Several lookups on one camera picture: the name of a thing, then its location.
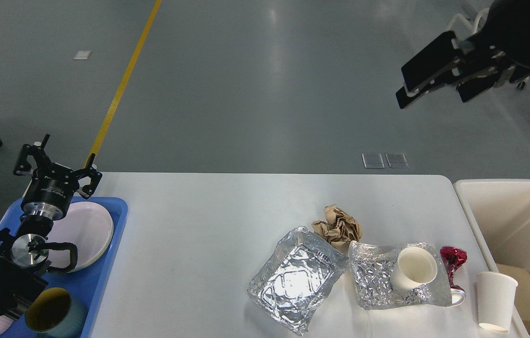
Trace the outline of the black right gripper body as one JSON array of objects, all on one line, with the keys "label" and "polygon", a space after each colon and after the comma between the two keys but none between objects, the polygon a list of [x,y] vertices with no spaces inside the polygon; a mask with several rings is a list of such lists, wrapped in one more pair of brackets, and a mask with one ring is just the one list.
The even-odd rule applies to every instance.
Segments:
[{"label": "black right gripper body", "polygon": [[453,69],[453,83],[463,103],[483,92],[511,81],[516,64],[495,46],[475,44],[471,39],[460,41],[462,60]]}]

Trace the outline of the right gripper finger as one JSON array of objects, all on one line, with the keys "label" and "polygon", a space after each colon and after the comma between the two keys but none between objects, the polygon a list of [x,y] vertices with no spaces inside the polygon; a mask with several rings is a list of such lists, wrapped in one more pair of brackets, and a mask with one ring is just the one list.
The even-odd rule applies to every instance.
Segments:
[{"label": "right gripper finger", "polygon": [[404,84],[395,93],[400,109],[405,109],[424,94],[434,92],[443,86],[452,85],[458,80],[457,75],[451,70],[403,70],[402,75]]},{"label": "right gripper finger", "polygon": [[401,67],[401,72],[403,70],[451,70],[462,58],[463,51],[455,32],[445,31],[406,62]]}]

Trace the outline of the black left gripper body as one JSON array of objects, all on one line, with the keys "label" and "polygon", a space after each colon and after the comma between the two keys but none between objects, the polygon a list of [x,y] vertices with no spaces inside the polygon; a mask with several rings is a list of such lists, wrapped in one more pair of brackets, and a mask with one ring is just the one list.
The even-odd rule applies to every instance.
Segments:
[{"label": "black left gripper body", "polygon": [[78,182],[61,181],[48,176],[34,178],[22,199],[21,208],[27,215],[39,215],[52,221],[67,215]]}]

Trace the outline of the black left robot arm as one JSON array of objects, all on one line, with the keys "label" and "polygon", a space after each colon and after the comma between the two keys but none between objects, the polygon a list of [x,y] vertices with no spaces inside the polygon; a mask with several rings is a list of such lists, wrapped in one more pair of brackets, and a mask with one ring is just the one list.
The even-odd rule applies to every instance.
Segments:
[{"label": "black left robot arm", "polygon": [[23,211],[16,234],[0,231],[0,316],[22,317],[46,289],[45,273],[65,274],[78,263],[78,248],[69,242],[49,242],[54,222],[67,216],[72,197],[93,195],[102,174],[93,166],[70,169],[50,160],[45,152],[46,135],[40,144],[23,144],[13,169],[16,176],[31,176],[21,203]]}]

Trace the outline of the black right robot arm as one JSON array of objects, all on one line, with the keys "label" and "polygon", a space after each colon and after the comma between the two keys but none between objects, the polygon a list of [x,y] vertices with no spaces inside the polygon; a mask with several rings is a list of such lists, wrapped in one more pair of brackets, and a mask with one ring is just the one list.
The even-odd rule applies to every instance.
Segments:
[{"label": "black right robot arm", "polygon": [[401,67],[400,108],[444,86],[462,102],[530,76],[530,0],[495,0],[480,30],[464,40],[447,30]]}]

